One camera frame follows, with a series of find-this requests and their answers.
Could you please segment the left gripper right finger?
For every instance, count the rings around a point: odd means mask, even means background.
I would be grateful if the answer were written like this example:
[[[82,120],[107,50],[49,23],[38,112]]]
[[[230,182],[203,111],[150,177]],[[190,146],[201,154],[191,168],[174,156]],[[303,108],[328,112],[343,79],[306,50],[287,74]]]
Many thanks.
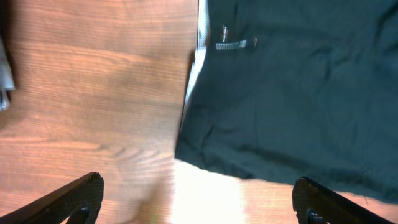
[[[299,224],[393,224],[308,177],[296,181],[292,206]]]

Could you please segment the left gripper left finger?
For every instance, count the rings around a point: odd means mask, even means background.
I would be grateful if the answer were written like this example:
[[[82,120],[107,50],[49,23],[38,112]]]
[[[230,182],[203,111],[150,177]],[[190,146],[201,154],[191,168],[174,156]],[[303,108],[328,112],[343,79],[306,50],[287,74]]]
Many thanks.
[[[95,224],[104,195],[104,179],[90,172],[38,200],[1,217],[1,223]]]

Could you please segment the black shorts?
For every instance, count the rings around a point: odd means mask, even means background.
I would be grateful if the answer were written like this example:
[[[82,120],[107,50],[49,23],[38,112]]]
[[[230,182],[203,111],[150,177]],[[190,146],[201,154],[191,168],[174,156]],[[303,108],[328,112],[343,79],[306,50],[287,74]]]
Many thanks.
[[[200,1],[175,157],[396,203],[397,1]]]

